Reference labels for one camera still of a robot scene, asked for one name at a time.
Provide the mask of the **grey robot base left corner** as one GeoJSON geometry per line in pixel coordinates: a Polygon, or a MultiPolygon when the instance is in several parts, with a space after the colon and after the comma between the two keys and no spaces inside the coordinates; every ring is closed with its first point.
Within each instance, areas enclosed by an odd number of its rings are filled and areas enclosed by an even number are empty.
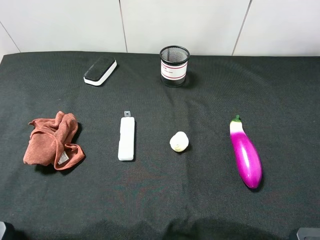
{"type": "Polygon", "coordinates": [[[15,228],[7,222],[0,222],[0,240],[13,240],[15,238],[15,228]]]}

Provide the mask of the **grey robot base right corner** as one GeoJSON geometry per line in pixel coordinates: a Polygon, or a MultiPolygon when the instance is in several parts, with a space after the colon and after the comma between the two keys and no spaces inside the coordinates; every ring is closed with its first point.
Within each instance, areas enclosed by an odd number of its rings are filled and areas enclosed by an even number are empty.
{"type": "Polygon", "coordinates": [[[296,237],[298,240],[320,240],[320,228],[301,227],[296,237]]]}

